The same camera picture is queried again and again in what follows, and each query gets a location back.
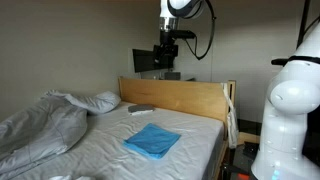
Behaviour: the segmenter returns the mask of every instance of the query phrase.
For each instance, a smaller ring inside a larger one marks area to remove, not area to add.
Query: bed
[[[13,179],[71,175],[104,179],[216,179],[227,147],[228,105],[220,83],[119,78],[122,102],[89,116],[84,137],[68,152]],[[234,99],[235,82],[228,82]],[[151,104],[154,112],[132,116],[128,107]],[[181,135],[168,153],[152,160],[125,148],[123,140],[148,123]]]

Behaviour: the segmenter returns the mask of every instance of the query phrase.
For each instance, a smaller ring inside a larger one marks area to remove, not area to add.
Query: white duvet
[[[49,95],[0,123],[0,179],[12,178],[66,152],[86,132],[88,109],[108,112],[120,102],[111,92],[94,98]]]

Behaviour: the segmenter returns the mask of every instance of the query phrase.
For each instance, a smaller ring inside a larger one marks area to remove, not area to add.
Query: pillow
[[[103,114],[114,109],[121,101],[120,97],[110,91],[98,94],[94,97],[75,96],[51,90],[46,93],[48,96],[64,97],[71,104],[87,109],[90,114]]]

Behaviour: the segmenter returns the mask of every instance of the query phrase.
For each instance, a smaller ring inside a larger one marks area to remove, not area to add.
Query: white bed sheet
[[[71,175],[97,180],[200,180],[210,155],[221,142],[223,124],[210,118],[156,109],[131,116],[121,102],[110,113],[88,117],[88,130],[70,151],[14,179],[49,179]],[[148,123],[181,135],[160,160],[152,160],[125,148],[124,139]]]

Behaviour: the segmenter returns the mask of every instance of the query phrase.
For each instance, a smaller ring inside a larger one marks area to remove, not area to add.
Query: blue towel
[[[179,138],[179,134],[150,123],[128,140],[124,140],[123,145],[153,159],[160,159]]]

